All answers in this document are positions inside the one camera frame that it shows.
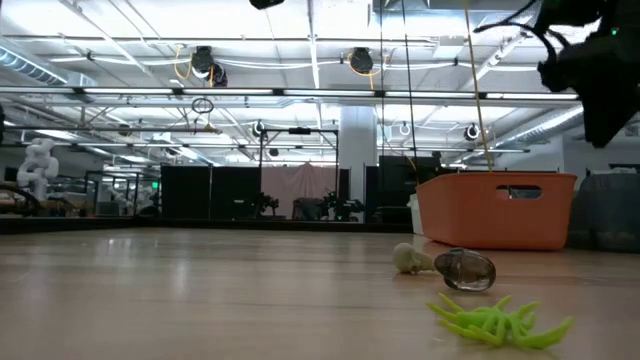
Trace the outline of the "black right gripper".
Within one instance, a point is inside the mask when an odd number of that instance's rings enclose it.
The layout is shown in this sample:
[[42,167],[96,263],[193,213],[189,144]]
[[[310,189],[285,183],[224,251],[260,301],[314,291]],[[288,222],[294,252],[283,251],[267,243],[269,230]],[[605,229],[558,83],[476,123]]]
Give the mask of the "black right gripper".
[[545,35],[537,34],[548,52],[538,64],[541,82],[551,92],[582,92],[585,139],[605,148],[640,111],[640,29],[595,32],[576,44],[548,33],[562,48],[556,51]]

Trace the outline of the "dark grey plastic bin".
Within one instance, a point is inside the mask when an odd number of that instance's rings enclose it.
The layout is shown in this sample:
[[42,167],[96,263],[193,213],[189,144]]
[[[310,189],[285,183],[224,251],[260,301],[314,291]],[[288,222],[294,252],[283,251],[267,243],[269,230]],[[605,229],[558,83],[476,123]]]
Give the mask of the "dark grey plastic bin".
[[592,174],[571,206],[567,246],[640,254],[640,174]]

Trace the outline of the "long ceiling light bar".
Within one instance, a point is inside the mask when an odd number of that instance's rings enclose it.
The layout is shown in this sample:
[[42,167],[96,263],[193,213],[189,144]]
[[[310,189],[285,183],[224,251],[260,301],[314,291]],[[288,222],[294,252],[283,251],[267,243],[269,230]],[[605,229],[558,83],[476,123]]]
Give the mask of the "long ceiling light bar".
[[116,88],[116,87],[35,87],[0,86],[4,94],[56,94],[56,95],[118,95],[118,96],[267,96],[267,97],[334,97],[334,98],[394,98],[394,99],[474,99],[576,101],[573,93],[514,93],[514,92],[443,92],[443,91],[386,91],[386,90],[327,90],[282,88]]

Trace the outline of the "orange plastic bin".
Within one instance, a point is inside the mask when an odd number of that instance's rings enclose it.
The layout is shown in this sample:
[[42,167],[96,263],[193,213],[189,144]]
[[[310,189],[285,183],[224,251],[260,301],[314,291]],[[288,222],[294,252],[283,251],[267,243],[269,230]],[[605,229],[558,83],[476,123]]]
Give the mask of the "orange plastic bin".
[[560,250],[577,177],[554,172],[464,172],[416,188],[424,236],[454,247]]

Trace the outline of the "pink partition curtain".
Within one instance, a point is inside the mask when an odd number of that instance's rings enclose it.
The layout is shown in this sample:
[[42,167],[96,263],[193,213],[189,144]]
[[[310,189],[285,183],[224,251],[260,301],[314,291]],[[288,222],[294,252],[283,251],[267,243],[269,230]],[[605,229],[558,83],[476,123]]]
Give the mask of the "pink partition curtain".
[[297,198],[322,199],[336,189],[335,167],[317,167],[305,163],[294,167],[263,167],[261,191],[279,201],[278,216],[290,219]]

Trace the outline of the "black partition panel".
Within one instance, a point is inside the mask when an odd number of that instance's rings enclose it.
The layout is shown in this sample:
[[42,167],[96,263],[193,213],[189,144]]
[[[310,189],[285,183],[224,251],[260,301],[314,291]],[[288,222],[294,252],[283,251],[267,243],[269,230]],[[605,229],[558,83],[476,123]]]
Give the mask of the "black partition panel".
[[365,171],[365,222],[411,224],[410,197],[416,187],[438,176],[441,162],[434,157],[380,156]]
[[162,166],[162,215],[192,220],[254,218],[260,175],[251,167]]

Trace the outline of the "grey office chair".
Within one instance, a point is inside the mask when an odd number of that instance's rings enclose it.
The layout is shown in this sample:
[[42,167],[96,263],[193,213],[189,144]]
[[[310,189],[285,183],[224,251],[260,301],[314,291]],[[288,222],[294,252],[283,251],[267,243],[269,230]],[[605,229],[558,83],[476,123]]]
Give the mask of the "grey office chair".
[[293,201],[292,219],[319,221],[323,217],[323,200],[319,198],[296,198]]

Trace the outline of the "smoky clear plastic skull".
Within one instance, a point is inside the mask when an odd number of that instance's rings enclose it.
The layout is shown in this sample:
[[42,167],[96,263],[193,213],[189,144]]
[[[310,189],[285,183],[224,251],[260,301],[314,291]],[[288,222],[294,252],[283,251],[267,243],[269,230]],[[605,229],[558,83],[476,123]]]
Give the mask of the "smoky clear plastic skull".
[[444,283],[458,291],[486,291],[497,277],[496,267],[488,257],[464,248],[452,248],[436,256],[434,267]]

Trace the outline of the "white plastic bin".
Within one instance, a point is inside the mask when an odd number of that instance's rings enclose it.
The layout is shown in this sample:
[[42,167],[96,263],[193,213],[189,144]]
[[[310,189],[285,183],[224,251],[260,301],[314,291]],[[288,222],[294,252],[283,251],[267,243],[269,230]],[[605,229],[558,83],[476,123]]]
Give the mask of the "white plastic bin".
[[411,194],[409,197],[408,207],[411,210],[411,223],[413,233],[416,235],[423,236],[423,227],[421,223],[421,214],[420,214],[420,206],[418,201],[418,196],[416,194]]

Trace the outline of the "green plastic spider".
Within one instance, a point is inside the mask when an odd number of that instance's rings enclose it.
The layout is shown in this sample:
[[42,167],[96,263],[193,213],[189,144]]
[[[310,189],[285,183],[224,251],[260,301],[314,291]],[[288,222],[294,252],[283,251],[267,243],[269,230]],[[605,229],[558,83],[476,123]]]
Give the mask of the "green plastic spider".
[[438,323],[442,327],[463,338],[493,346],[502,346],[509,341],[522,348],[546,349],[560,343],[575,322],[572,317],[567,317],[557,327],[533,333],[535,310],[541,305],[538,301],[507,311],[506,306],[512,300],[508,295],[493,306],[465,310],[445,294],[439,293],[438,296],[448,310],[434,303],[426,306],[439,316]]

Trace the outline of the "white plastic skull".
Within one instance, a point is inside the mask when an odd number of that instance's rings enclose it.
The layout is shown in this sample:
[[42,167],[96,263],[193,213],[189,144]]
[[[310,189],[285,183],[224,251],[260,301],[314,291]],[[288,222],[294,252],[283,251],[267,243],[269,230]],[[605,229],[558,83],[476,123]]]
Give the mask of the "white plastic skull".
[[400,243],[393,249],[392,263],[400,273],[405,274],[435,271],[433,258],[417,251],[409,243]]

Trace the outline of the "white humanoid robot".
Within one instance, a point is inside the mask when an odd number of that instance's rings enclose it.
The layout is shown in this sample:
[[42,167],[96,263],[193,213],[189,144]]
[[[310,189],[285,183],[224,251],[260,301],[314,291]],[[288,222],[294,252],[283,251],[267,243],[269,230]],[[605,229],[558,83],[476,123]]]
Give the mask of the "white humanoid robot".
[[25,159],[17,172],[18,186],[33,189],[38,200],[47,198],[49,180],[59,175],[59,161],[51,154],[54,146],[52,139],[35,138],[26,147]]

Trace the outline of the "black robot station frame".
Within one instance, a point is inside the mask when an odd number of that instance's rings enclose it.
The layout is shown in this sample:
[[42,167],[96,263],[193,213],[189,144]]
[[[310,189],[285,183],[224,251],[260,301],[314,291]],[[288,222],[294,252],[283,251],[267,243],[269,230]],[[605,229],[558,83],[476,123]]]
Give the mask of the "black robot station frame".
[[335,167],[335,184],[339,192],[339,132],[308,127],[269,128],[264,149],[263,167],[294,167],[310,163],[317,167]]

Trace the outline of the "black aluminium table frame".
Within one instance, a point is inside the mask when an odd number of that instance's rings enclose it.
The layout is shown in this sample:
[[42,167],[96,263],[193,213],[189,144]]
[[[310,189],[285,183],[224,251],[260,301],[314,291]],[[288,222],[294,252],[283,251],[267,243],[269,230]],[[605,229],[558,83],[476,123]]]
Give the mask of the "black aluminium table frame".
[[125,228],[189,228],[256,231],[317,231],[412,234],[409,224],[362,224],[357,222],[203,220],[166,218],[0,218],[0,235]]

